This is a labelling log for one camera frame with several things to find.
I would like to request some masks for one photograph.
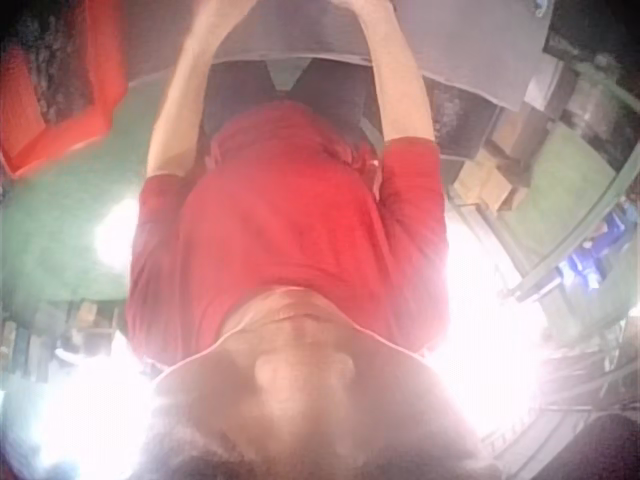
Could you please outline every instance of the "bright light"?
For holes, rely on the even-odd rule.
[[[137,223],[137,201],[127,199],[111,209],[95,232],[95,247],[100,261],[117,271],[129,268]]]
[[[495,265],[473,234],[449,225],[451,326],[432,361],[480,435],[512,425],[533,405],[546,324],[536,304],[499,299]]]
[[[114,353],[84,361],[52,385],[38,432],[44,465],[72,462],[80,480],[126,478],[135,468],[152,389],[132,356]]]

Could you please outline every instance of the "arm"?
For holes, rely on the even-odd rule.
[[[153,127],[147,177],[184,176],[193,166],[213,56],[255,3],[256,0],[200,0]]]
[[[390,340],[412,351],[433,348],[448,323],[448,248],[427,91],[390,0],[333,1],[353,10],[362,25],[387,142],[380,216],[392,255]]]
[[[431,107],[422,74],[391,1],[333,1],[353,10],[369,44],[385,141],[401,137],[433,140]]]
[[[190,352],[176,225],[188,194],[213,55],[255,0],[201,0],[153,129],[133,242],[127,324],[134,350],[166,365]]]

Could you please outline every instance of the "dark pants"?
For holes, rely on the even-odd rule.
[[[285,98],[307,105],[326,118],[345,140],[363,140],[360,119],[367,95],[373,91],[371,68],[333,60],[312,60]],[[232,117],[279,94],[263,61],[225,62],[209,72],[202,134],[211,139]]]

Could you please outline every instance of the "gray cloth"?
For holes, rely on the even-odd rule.
[[[517,110],[542,55],[549,8],[534,0],[394,0],[424,74]],[[124,2],[130,79],[169,68],[191,19],[191,2]],[[261,0],[216,61],[324,57],[370,63],[352,13],[329,0]]]

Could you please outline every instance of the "green floor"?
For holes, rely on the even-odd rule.
[[[580,137],[557,124],[540,151],[531,189],[496,226],[522,274],[530,271],[587,214],[615,177],[614,170]],[[560,287],[541,300],[554,336],[571,342],[598,325],[621,320],[638,301],[638,238],[608,258],[610,273],[598,290]]]
[[[3,293],[29,305],[126,296],[126,275],[97,257],[95,229],[138,195],[164,82],[132,88],[107,138],[15,186],[3,207]]]

